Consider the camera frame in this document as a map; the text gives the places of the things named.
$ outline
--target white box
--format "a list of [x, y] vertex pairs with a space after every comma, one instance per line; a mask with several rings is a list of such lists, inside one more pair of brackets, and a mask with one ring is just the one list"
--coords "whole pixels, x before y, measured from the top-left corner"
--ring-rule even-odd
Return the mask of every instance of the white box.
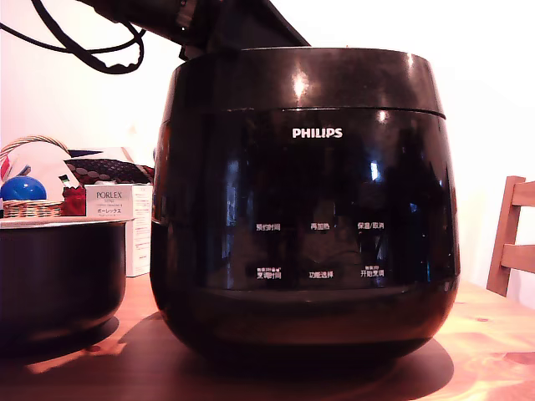
[[86, 185], [86, 215], [133, 219], [126, 223], [126, 276], [150, 270], [152, 185]]

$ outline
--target blue ball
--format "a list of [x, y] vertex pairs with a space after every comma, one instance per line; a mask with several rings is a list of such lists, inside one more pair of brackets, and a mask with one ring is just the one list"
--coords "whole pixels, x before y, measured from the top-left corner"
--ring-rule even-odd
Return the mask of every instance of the blue ball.
[[2, 185], [0, 197], [5, 201], [44, 201], [47, 199], [47, 191], [38, 180], [21, 175]]

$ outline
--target white wall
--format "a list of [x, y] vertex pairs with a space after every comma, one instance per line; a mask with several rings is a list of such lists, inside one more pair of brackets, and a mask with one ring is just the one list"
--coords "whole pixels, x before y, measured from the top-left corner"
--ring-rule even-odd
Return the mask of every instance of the white wall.
[[[113, 24], [74, 0], [43, 1], [62, 29], [86, 48], [114, 46], [131, 39]], [[59, 44], [29, 0], [0, 0], [2, 22], [41, 41]], [[69, 148], [131, 146], [147, 163], [157, 141], [169, 79], [180, 47], [147, 33], [145, 62], [123, 76], [105, 75], [75, 56], [54, 53], [2, 31], [2, 142], [26, 135], [49, 135]], [[134, 46], [101, 57], [134, 63]]]
[[[2, 21], [54, 42], [29, 0], [0, 0]], [[434, 67], [447, 115], [457, 184], [462, 276], [487, 281], [507, 175], [535, 180], [535, 24], [532, 2], [472, 0], [273, 0], [314, 46], [390, 48]], [[74, 0], [47, 1], [64, 30], [85, 46], [128, 40]], [[141, 71], [108, 77], [73, 57], [2, 33], [3, 143], [36, 132], [69, 146], [154, 146], [179, 48], [146, 37]], [[133, 60], [136, 50], [121, 55]], [[535, 242], [535, 215], [522, 213], [519, 241]], [[535, 277], [512, 274], [509, 296], [535, 307]]]

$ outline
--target philips logo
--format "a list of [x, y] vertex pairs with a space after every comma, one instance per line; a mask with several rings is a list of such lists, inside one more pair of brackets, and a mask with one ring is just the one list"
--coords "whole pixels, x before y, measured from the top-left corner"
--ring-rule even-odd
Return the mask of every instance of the philips logo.
[[342, 138], [341, 128], [294, 128], [294, 138]]

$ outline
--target rice cooker lid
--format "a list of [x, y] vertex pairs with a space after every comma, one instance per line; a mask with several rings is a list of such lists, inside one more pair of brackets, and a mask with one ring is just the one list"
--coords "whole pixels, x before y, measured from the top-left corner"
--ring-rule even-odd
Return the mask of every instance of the rice cooker lid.
[[206, 112], [373, 108], [444, 116], [431, 66], [372, 48], [255, 48], [214, 53], [176, 69], [171, 109]]

